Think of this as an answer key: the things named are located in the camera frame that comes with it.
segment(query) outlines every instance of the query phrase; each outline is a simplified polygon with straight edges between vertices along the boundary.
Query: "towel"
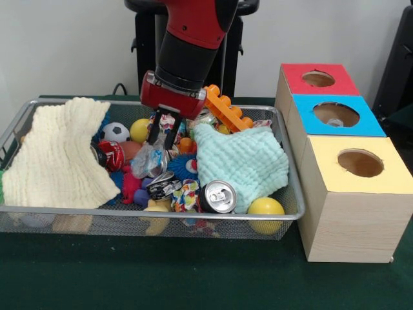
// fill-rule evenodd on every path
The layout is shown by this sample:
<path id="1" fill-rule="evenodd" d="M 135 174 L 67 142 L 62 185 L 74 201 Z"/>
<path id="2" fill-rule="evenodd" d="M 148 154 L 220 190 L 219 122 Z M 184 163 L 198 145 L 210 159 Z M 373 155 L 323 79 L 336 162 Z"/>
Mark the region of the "towel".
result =
<path id="1" fill-rule="evenodd" d="M 214 180 L 231 184 L 237 194 L 236 213 L 288 184 L 288 158 L 269 127 L 246 129 L 231 135 L 210 125 L 194 128 L 201 186 Z"/>
<path id="2" fill-rule="evenodd" d="M 95 209 L 120 193 L 90 150 L 109 102 L 74 98 L 38 107 L 12 166 L 3 174 L 6 205 Z"/>

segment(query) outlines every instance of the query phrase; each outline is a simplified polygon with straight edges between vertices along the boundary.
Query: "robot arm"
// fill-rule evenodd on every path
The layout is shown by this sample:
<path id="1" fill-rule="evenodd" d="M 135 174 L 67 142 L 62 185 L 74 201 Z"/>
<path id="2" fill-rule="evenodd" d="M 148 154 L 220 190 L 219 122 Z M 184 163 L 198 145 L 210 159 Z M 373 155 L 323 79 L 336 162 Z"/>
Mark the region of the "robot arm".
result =
<path id="1" fill-rule="evenodd" d="M 159 134 L 162 114 L 175 117 L 165 141 L 169 149 L 181 118 L 195 119 L 203 108 L 202 89 L 216 52 L 234 18 L 238 0 L 161 0 L 169 19 L 155 72 L 143 79 L 141 101 L 157 110 L 148 142 Z"/>

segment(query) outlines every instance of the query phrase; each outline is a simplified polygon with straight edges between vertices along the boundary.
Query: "yellow box top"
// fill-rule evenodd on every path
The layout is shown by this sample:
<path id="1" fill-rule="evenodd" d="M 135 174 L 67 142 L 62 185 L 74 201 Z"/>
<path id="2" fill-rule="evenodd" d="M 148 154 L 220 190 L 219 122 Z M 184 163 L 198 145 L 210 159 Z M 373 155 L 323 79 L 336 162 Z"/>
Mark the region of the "yellow box top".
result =
<path id="1" fill-rule="evenodd" d="M 328 191 L 413 194 L 413 177 L 390 138 L 308 138 Z"/>

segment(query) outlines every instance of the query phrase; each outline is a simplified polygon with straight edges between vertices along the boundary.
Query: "plastic bag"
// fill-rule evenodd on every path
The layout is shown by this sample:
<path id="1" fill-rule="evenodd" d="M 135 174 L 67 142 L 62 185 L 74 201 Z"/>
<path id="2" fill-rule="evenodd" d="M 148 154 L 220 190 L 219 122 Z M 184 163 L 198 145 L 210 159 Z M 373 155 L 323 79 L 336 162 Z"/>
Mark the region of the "plastic bag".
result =
<path id="1" fill-rule="evenodd" d="M 166 168 L 165 142 L 166 135 L 159 135 L 158 140 L 153 145 L 145 143 L 142 149 L 136 154 L 130 166 L 135 178 L 143 179 L 147 176 L 154 178 L 159 176 Z"/>

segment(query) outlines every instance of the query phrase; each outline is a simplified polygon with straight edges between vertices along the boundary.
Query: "yellow cloth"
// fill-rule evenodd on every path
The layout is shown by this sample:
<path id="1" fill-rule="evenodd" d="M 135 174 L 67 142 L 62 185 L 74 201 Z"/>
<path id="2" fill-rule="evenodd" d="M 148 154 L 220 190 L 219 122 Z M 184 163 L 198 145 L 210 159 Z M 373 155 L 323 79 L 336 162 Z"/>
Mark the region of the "yellow cloth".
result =
<path id="1" fill-rule="evenodd" d="M 119 193 L 90 141 L 109 102 L 74 98 L 37 108 L 12 166 L 3 174 L 6 205 L 95 209 Z"/>

